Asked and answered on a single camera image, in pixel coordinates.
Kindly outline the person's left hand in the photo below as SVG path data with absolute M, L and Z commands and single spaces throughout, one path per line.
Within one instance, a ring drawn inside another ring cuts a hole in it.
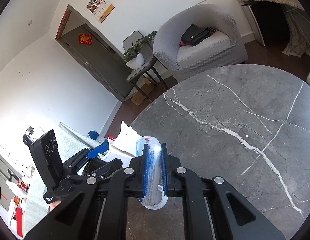
M 48 213 L 50 213 L 53 209 L 55 209 L 61 203 L 60 200 L 56 200 L 48 205 Z

